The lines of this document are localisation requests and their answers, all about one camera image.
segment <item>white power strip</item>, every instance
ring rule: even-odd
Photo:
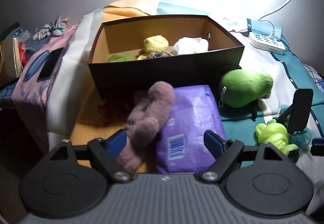
[[[253,32],[250,32],[248,38],[251,42],[251,45],[256,48],[267,50],[273,53],[278,53],[281,55],[285,54],[286,48],[284,44],[277,38]]]

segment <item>screw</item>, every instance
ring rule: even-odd
[[[126,172],[117,172],[114,174],[114,178],[120,181],[126,181],[129,180],[130,176]]]
[[[216,180],[217,177],[218,175],[215,172],[204,172],[201,175],[202,180],[210,181],[210,182]]]

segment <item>pink fabric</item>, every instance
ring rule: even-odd
[[[47,99],[51,93],[53,83],[60,68],[62,57],[64,56],[68,48],[69,40],[75,33],[76,29],[77,25],[73,25],[72,27],[65,29],[60,37],[52,37],[46,45],[44,45],[39,51],[33,54],[33,56],[26,64],[21,77],[19,78],[17,85],[12,93],[12,100],[15,104],[15,108],[19,116],[25,123],[28,131],[30,132],[40,149],[43,151],[43,153],[47,153],[49,151],[46,127]],[[38,57],[38,55],[46,50],[49,50],[51,52],[61,47],[64,47],[65,49],[58,59],[53,69],[52,76],[49,80],[37,82],[37,78],[40,71],[42,70],[42,67],[44,65],[43,64],[28,81],[23,81],[28,68]]]

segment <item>black smartphone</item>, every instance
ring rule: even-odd
[[[38,76],[37,82],[48,80],[51,78],[53,69],[56,65],[57,60],[59,59],[61,53],[63,52],[63,47],[53,50],[48,58],[46,59],[42,70]]]

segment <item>black cable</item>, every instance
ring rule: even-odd
[[[312,73],[314,82],[317,83],[317,84],[319,84],[320,82],[318,82],[318,81],[315,80],[315,76],[314,76],[314,73],[313,73],[312,69],[309,66],[305,65],[305,64],[303,64],[303,66],[307,67],[310,70],[310,72]]]

